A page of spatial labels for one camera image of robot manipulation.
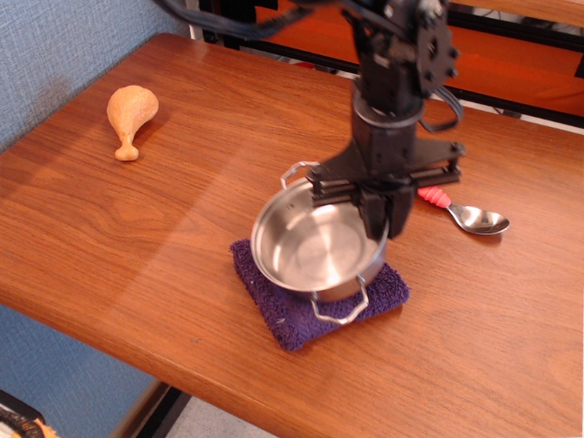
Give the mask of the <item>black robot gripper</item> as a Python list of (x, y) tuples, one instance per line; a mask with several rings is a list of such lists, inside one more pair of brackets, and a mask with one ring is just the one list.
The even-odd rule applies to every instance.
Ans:
[(460, 178), (459, 159), (465, 146), (456, 141), (417, 136), (425, 104), (419, 100), (403, 113), (382, 112), (354, 100), (351, 139), (338, 155), (308, 172), (315, 203), (358, 203), (369, 239), (389, 238), (404, 229), (414, 191)]

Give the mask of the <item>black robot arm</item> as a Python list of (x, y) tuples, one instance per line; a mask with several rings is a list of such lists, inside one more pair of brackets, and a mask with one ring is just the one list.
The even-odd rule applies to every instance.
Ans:
[(338, 155), (313, 167), (313, 203), (350, 202), (370, 239), (402, 232), (420, 188), (458, 181), (465, 148), (424, 140), (463, 116), (444, 87), (459, 56), (445, 1), (342, 1), (359, 59), (351, 91), (351, 138)]

